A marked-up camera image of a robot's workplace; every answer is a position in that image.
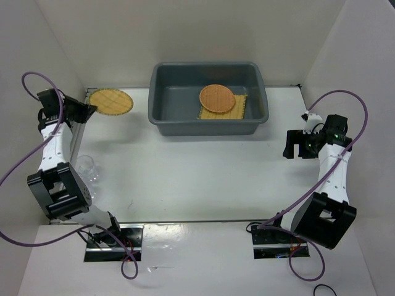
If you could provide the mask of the round green-rimmed bamboo tray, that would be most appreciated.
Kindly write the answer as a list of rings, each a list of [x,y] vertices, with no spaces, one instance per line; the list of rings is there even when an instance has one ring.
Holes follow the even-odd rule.
[[[113,88],[92,92],[88,97],[88,102],[97,107],[97,113],[107,116],[124,115],[134,106],[133,99],[127,93]]]

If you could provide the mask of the square woven bamboo tray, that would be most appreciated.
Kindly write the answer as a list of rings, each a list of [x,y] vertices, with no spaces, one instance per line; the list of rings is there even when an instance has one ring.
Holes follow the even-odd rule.
[[[201,107],[197,119],[199,120],[241,120],[244,118],[247,94],[235,95],[235,105],[225,113],[211,112]]]

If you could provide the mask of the round orange bamboo tray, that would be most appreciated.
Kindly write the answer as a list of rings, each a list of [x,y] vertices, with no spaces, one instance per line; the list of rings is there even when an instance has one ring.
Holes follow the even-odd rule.
[[[210,112],[226,113],[234,107],[236,99],[232,91],[226,86],[210,84],[199,93],[199,101]]]

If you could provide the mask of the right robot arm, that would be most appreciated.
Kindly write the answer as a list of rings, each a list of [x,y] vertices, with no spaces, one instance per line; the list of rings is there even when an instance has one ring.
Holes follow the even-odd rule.
[[[289,130],[283,156],[294,157],[294,148],[303,159],[319,160],[323,183],[297,206],[296,213],[276,219],[270,235],[277,242],[286,241],[292,232],[327,249],[333,249],[356,218],[346,191],[347,165],[352,154],[352,139],[347,137],[347,118],[328,115],[325,120],[315,113],[303,114],[303,129]]]

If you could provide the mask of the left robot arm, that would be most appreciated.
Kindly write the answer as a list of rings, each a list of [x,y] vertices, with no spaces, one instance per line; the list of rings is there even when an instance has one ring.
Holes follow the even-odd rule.
[[[28,187],[50,220],[100,225],[100,229],[90,231],[91,242],[118,245],[123,231],[117,219],[94,205],[87,184],[72,166],[73,124],[86,123],[96,106],[55,89],[41,91],[37,96],[42,104],[38,130],[46,144],[38,171],[27,178]]]

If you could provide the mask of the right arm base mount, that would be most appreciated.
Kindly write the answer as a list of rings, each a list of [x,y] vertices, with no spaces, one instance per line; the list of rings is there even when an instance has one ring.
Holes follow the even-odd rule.
[[[258,229],[260,221],[250,222],[246,231],[252,238],[254,259],[279,259],[289,258],[289,255],[297,250],[293,257],[310,257],[306,241],[291,236],[287,233],[274,230]]]

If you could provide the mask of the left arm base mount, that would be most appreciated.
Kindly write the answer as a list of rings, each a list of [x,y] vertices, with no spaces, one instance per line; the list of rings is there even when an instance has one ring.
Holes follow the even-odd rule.
[[[121,224],[120,241],[134,255],[136,261],[141,261],[143,230],[142,224]],[[98,240],[88,231],[80,231],[80,238],[85,243],[84,262],[121,262],[127,258],[125,249],[113,238],[106,236],[105,241]]]

